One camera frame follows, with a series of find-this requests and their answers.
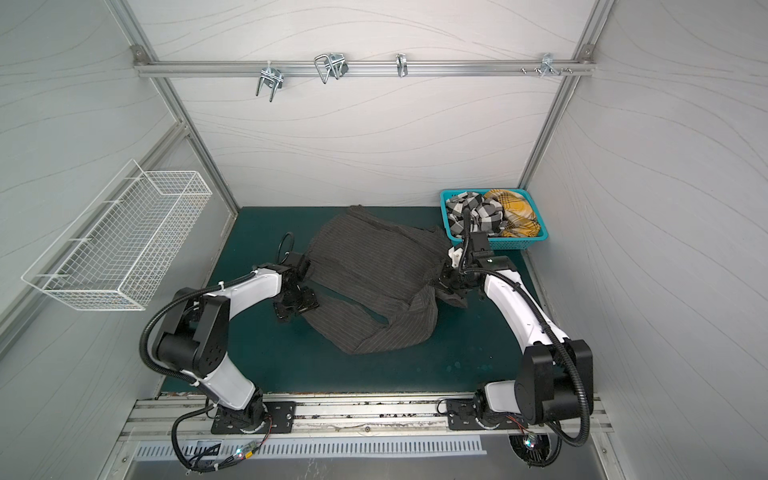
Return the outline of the dark grey striped shirt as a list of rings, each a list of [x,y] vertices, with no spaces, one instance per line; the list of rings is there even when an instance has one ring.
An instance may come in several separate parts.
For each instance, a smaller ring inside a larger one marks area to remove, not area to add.
[[[322,287],[307,323],[349,355],[428,340],[438,304],[465,309],[439,284],[450,241],[437,228],[405,226],[352,206],[326,223],[308,248],[309,279]]]

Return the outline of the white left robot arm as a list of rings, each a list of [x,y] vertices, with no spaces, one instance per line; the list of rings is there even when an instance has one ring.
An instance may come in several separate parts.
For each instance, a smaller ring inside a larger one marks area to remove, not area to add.
[[[140,336],[142,362],[198,388],[233,429],[257,431],[267,409],[263,394],[229,357],[230,323],[264,300],[273,302],[280,320],[317,308],[314,291],[303,284],[309,266],[300,256],[296,263],[267,263],[213,287],[177,291]]]

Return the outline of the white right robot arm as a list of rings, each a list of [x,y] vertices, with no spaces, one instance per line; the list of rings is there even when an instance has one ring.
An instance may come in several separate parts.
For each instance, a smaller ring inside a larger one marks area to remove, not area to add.
[[[506,414],[544,425],[570,446],[584,445],[594,411],[593,354],[588,344],[555,325],[511,262],[499,257],[466,263],[449,260],[438,285],[459,295],[481,290],[502,314],[522,352],[515,379],[489,382],[475,395],[475,418],[490,428]]]

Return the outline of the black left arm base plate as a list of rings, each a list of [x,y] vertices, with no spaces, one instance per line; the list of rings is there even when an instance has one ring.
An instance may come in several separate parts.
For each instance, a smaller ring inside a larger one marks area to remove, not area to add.
[[[264,434],[267,431],[287,434],[292,431],[297,403],[293,401],[266,401],[255,410],[234,411],[218,407],[211,433],[218,435]]]

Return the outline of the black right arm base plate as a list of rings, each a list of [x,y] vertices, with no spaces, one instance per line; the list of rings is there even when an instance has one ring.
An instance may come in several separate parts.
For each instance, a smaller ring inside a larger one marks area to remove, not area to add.
[[[494,411],[479,398],[438,400],[436,413],[447,418],[451,431],[526,431],[529,426],[519,413]]]

